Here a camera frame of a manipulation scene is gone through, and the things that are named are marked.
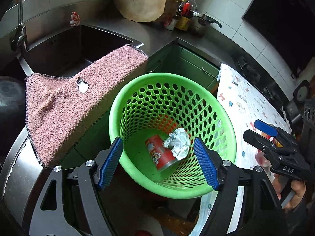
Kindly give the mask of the right human hand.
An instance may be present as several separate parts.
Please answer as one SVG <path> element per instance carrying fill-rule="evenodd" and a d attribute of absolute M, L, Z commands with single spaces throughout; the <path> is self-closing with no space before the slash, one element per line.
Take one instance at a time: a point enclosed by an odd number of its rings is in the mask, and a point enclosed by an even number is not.
<path fill-rule="evenodd" d="M 283 186 L 280 182 L 282 178 L 282 176 L 274 174 L 274 180 L 272 182 L 279 200 L 281 199 L 281 193 L 283 191 Z M 307 189 L 305 182 L 297 180 L 292 180 L 290 187 L 291 190 L 289 194 L 292 195 L 292 197 L 281 205 L 285 211 L 290 211 L 296 208 L 301 203 Z"/>

